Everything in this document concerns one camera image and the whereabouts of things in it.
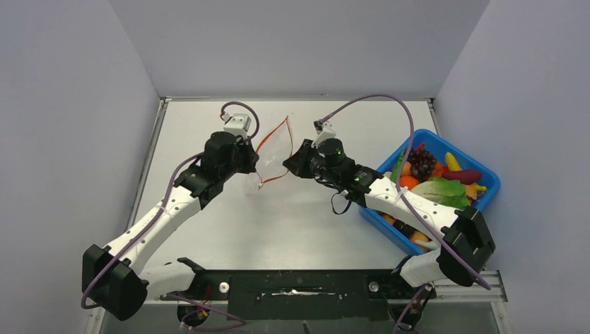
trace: white wall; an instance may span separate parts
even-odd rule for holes
[[[110,0],[158,93],[433,97],[489,0]]]
[[[435,103],[495,170],[486,210],[515,333],[588,333],[590,2],[492,0]]]
[[[82,253],[125,228],[158,97],[107,0],[0,5],[0,324],[82,333]]]

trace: clear plastic bag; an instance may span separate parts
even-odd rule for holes
[[[260,160],[256,163],[256,173],[248,174],[244,182],[244,192],[258,192],[266,183],[278,180],[289,171],[282,162],[293,155],[293,134],[289,116],[274,127],[256,148]]]

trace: toy fruit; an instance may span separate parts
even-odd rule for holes
[[[382,214],[383,218],[391,225],[395,224],[396,219],[388,214]]]
[[[432,153],[419,146],[416,150],[410,150],[408,162],[412,164],[410,174],[418,180],[425,180],[432,174],[437,161]]]
[[[441,164],[439,161],[436,162],[436,165],[434,165],[434,170],[432,172],[432,174],[430,174],[430,177],[442,177],[443,173],[445,172],[445,167],[443,166],[443,164]]]
[[[401,169],[401,176],[410,176],[410,169],[412,169],[412,164],[406,161],[404,167]]]
[[[459,172],[460,170],[463,170],[461,168],[461,165],[459,165],[459,162],[457,161],[457,159],[455,159],[455,156],[451,152],[447,152],[447,154],[445,154],[445,161],[447,162],[447,166],[449,166],[450,171]],[[478,191],[485,191],[487,189],[486,187],[480,186],[477,183],[474,183],[472,185]]]
[[[466,184],[465,185],[465,194],[469,199],[476,200],[477,199],[477,190],[474,186]]]
[[[448,171],[442,174],[447,180],[458,180],[462,184],[472,184],[481,178],[481,172],[475,169]]]
[[[430,239],[422,232],[420,231],[416,231],[412,234],[412,236],[410,237],[410,241],[413,242],[414,244],[416,243],[417,240],[420,241],[424,241],[424,242],[429,242]],[[422,249],[424,252],[428,251],[428,248],[424,247],[424,246],[420,246],[420,245],[416,245],[418,246],[418,248]]]
[[[471,184],[471,186],[474,187],[475,190],[477,190],[477,191],[486,191],[486,190],[488,190],[488,188],[486,188],[486,186],[480,186],[477,183]]]
[[[412,190],[418,184],[420,184],[420,181],[413,176],[402,176],[399,178],[399,186],[402,188],[407,186],[409,190]]]
[[[457,159],[455,159],[455,156],[451,152],[447,152],[447,154],[445,154],[445,162],[447,163],[447,167],[449,167],[450,171],[457,172],[461,170],[461,165],[459,165],[459,162]]]

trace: blue plastic tray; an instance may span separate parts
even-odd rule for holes
[[[483,210],[483,208],[490,202],[492,197],[494,197],[494,195],[497,193],[498,189],[500,189],[500,179],[494,172],[489,170],[481,163],[475,161],[472,157],[469,157],[463,151],[456,148],[445,139],[442,139],[437,134],[434,134],[433,132],[426,129],[416,130],[414,132],[414,141],[412,144],[413,148],[416,148],[418,145],[420,145],[420,143],[424,143],[426,145],[426,149],[443,164],[445,163],[445,154],[447,154],[447,152],[451,152],[459,162],[459,165],[461,165],[461,168],[479,170],[483,174],[477,183],[482,186],[486,186],[488,190],[483,195],[479,196],[478,199],[472,204],[479,211]],[[381,164],[381,166],[379,166],[379,168],[377,168],[377,171],[380,173],[391,171],[397,161],[397,158],[407,145],[408,141],[406,140],[397,150],[395,150],[395,152],[393,152],[393,154],[391,154],[389,158],[387,158],[387,160],[385,160],[385,162]],[[379,232],[383,233],[396,246],[400,247],[400,249],[406,252],[406,254],[424,254],[424,252],[418,248],[418,246],[406,238],[396,228],[391,226],[374,210],[361,207],[360,215],[369,221],[369,223],[379,230]]]

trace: lettuce leaf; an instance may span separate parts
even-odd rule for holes
[[[465,193],[465,186],[457,180],[431,177],[428,181],[415,186],[412,192],[440,205],[461,210],[470,204]]]

